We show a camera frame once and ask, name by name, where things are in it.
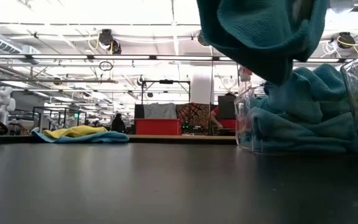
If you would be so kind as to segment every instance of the dark table surface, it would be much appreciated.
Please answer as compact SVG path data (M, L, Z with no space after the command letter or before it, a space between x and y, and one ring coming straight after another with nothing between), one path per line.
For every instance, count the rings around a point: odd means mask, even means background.
M358 156L0 145L0 223L358 224Z

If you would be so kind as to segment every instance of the yellow cloth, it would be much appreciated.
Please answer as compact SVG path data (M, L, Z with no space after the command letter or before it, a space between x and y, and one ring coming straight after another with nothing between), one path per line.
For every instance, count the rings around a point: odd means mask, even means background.
M100 133L100 132L106 132L106 131L107 131L107 129L104 127L94 128L94 127L89 127L87 125L81 125L81 126L72 127L69 129L59 129L56 131L45 130L44 134L48 137L57 139L62 136L68 136L68 137L75 138L75 137L80 137L80 136L85 136L85 135L95 134L95 133Z

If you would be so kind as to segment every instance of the white robot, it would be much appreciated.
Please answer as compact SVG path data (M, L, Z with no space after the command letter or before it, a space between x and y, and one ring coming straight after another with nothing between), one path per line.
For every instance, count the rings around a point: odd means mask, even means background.
M56 120L52 119L50 116L47 116L47 120L50 122L51 131L60 129L60 125Z
M70 116L70 117L66 118L66 126L64 128L70 128L71 125L73 124L74 120L75 120L74 116Z
M11 87L0 87L0 122L7 125L9 112L16 109L16 101L11 98Z

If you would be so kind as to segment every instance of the red box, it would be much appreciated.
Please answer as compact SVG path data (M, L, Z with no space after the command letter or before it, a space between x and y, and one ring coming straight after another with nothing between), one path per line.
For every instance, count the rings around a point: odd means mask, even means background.
M181 135L180 119L136 118L136 134Z

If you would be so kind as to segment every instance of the black monitor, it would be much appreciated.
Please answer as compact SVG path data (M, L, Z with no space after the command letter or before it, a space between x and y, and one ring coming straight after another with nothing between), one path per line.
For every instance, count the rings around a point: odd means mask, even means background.
M218 108L219 114L218 119L235 119L236 115L234 112L234 100L235 96L219 96L218 97Z

